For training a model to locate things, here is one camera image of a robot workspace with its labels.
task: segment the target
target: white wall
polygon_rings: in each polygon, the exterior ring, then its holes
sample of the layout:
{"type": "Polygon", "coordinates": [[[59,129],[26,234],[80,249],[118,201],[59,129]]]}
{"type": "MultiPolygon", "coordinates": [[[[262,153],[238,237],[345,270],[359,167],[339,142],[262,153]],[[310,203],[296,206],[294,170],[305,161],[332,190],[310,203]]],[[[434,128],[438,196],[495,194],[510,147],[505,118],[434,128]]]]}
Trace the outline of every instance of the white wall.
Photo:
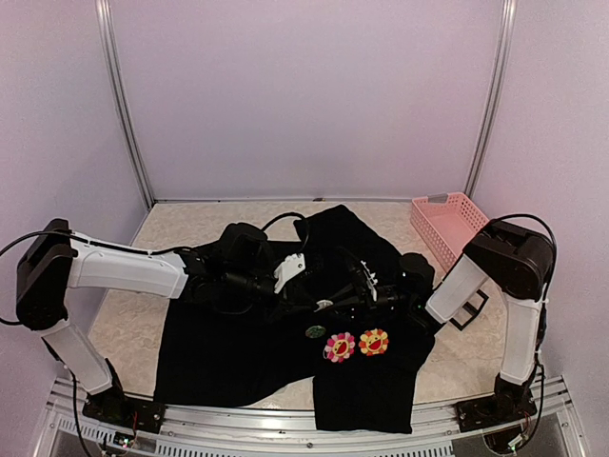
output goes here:
{"type": "MultiPolygon", "coordinates": [[[[92,1],[0,4],[0,245],[54,217],[128,242],[145,216],[112,104],[92,1]]],[[[0,259],[0,315],[14,319],[16,262],[0,259]]],[[[87,328],[101,293],[71,294],[87,328]]],[[[58,364],[25,328],[0,326],[0,455],[27,455],[58,364]]]]}
{"type": "Polygon", "coordinates": [[[592,447],[609,455],[609,3],[520,0],[474,200],[529,211],[559,241],[544,359],[564,374],[592,447]]]}
{"type": "Polygon", "coordinates": [[[501,0],[112,2],[160,199],[461,190],[501,0]]]}

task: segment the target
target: flower graphic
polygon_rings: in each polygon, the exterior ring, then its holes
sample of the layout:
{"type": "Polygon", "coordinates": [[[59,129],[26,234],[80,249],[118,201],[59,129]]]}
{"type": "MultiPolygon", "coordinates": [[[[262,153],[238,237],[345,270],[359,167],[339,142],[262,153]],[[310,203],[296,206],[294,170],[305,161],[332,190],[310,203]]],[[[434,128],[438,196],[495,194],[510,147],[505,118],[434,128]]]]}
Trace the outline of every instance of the flower graphic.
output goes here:
{"type": "Polygon", "coordinates": [[[389,337],[386,331],[380,328],[367,330],[360,336],[360,351],[365,355],[383,354],[389,346],[389,337]]]}
{"type": "Polygon", "coordinates": [[[355,336],[348,331],[332,335],[327,340],[324,348],[324,356],[333,363],[341,364],[344,359],[348,359],[355,352],[355,336]]]}

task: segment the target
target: pink basket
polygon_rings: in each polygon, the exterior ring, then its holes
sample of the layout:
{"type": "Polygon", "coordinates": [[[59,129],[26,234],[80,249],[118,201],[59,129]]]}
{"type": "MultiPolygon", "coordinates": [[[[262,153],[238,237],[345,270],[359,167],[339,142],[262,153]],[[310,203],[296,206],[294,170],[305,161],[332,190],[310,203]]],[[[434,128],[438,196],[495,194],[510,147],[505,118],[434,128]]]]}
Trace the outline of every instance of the pink basket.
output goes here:
{"type": "Polygon", "coordinates": [[[464,193],[454,192],[412,201],[410,223],[444,270],[455,264],[463,247],[488,218],[464,193]]]}

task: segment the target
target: beige table surface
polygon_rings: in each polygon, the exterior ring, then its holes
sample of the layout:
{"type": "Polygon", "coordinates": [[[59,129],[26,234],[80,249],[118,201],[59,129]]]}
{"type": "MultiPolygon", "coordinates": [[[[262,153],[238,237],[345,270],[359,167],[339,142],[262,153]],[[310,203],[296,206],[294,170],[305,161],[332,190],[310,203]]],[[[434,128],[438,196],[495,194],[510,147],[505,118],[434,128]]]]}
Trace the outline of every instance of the beige table surface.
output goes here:
{"type": "MultiPolygon", "coordinates": [[[[338,203],[246,202],[159,204],[142,226],[134,246],[166,248],[197,246],[217,240],[231,222],[261,227],[286,211],[311,215],[338,203]]],[[[346,203],[364,222],[400,252],[421,252],[443,270],[410,225],[409,203],[346,203]]],[[[268,231],[271,240],[297,240],[292,221],[282,220],[268,231]]],[[[505,310],[497,287],[482,288],[491,299],[464,332],[444,326],[417,377],[415,403],[452,400],[490,392],[501,366],[505,310]]],[[[158,351],[168,300],[144,293],[111,290],[100,308],[89,337],[116,368],[126,391],[152,395],[158,351]]],[[[252,407],[313,409],[311,378],[290,384],[252,407]]]]}

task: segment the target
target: black fabric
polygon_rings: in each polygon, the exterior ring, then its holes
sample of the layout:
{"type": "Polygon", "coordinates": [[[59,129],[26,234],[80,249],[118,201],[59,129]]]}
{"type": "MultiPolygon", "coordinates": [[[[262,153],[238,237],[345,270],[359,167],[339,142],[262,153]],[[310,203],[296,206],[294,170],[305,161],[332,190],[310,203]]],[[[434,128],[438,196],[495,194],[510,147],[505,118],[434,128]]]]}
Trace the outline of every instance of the black fabric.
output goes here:
{"type": "MultiPolygon", "coordinates": [[[[379,285],[394,284],[400,253],[344,206],[308,218],[306,259],[323,259],[317,274],[303,280],[316,300],[350,282],[338,247],[365,260],[379,285]]],[[[301,237],[302,221],[295,227],[301,237]]],[[[271,243],[278,257],[299,243],[271,243]]],[[[172,300],[159,353],[154,399],[179,405],[239,407],[250,405],[288,383],[314,376],[318,429],[371,429],[410,433],[416,374],[434,345],[434,337],[411,324],[403,309],[391,314],[345,320],[332,312],[304,312],[264,324],[255,308],[242,315],[219,315],[205,307],[172,300]],[[305,332],[323,326],[325,336],[305,332]],[[381,328],[389,338],[385,354],[356,352],[341,364],[323,357],[327,338],[348,331],[356,338],[381,328]]]]}

